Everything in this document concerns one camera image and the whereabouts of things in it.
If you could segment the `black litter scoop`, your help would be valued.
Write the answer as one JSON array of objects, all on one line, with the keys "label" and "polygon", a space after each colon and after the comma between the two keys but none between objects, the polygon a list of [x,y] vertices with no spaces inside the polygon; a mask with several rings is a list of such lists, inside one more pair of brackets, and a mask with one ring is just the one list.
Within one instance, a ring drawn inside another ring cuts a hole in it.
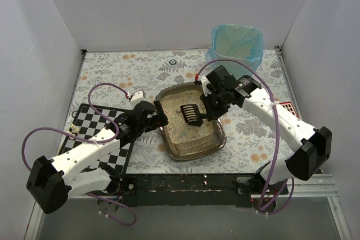
[{"label": "black litter scoop", "polygon": [[187,125],[201,127],[204,123],[203,119],[206,118],[202,114],[196,104],[187,104],[180,106],[181,113]]}]

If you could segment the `brown plastic litter box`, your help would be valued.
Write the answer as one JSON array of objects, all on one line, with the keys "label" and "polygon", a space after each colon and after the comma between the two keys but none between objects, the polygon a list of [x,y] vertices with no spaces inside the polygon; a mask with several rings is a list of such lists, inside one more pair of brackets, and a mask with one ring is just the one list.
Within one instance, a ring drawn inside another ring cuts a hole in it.
[{"label": "brown plastic litter box", "polygon": [[165,88],[156,96],[168,118],[161,135],[168,155],[177,161],[188,161],[210,155],[226,144],[226,134],[220,120],[207,121],[200,127],[186,124],[181,106],[196,104],[201,113],[205,107],[200,99],[202,87],[182,83]]}]

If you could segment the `black white chessboard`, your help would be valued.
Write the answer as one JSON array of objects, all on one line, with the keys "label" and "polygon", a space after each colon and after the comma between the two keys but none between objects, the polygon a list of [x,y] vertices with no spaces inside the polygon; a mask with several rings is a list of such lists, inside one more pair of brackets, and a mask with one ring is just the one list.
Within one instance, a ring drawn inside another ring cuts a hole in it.
[{"label": "black white chessboard", "polygon": [[[106,106],[96,106],[96,109],[111,120],[114,120],[120,114],[126,112],[126,109]],[[72,117],[73,121],[70,124],[74,124],[75,127],[78,128],[78,131],[76,131],[77,137],[84,139],[91,139],[108,123],[106,119],[95,113],[86,103],[80,104],[79,108],[72,113]],[[99,160],[86,167],[84,171],[92,171],[108,165],[115,169],[121,176],[124,176],[132,149],[133,143],[118,147],[118,149],[102,156]]]}]

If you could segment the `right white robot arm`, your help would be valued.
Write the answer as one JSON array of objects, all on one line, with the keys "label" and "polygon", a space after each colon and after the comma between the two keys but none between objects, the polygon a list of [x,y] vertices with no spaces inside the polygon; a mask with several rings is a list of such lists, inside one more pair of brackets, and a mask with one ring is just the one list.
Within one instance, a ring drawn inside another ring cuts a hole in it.
[{"label": "right white robot arm", "polygon": [[290,178],[306,181],[329,159],[332,132],[325,126],[317,129],[276,104],[251,76],[236,79],[220,65],[207,75],[196,75],[195,83],[202,86],[201,100],[208,120],[218,119],[236,105],[275,129],[293,151],[290,157],[272,160],[258,169],[240,185],[243,192],[261,192],[266,185]]}]

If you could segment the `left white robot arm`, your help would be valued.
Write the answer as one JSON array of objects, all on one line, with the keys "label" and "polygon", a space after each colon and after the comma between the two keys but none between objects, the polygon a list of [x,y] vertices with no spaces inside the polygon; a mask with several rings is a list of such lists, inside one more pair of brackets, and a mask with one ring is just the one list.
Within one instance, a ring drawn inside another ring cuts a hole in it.
[{"label": "left white robot arm", "polygon": [[113,194],[120,187],[121,173],[109,165],[91,171],[86,168],[129,146],[143,133],[167,124],[159,101],[141,101],[73,149],[51,159],[45,156],[36,159],[26,188],[46,214],[58,210],[68,199],[90,191]]}]

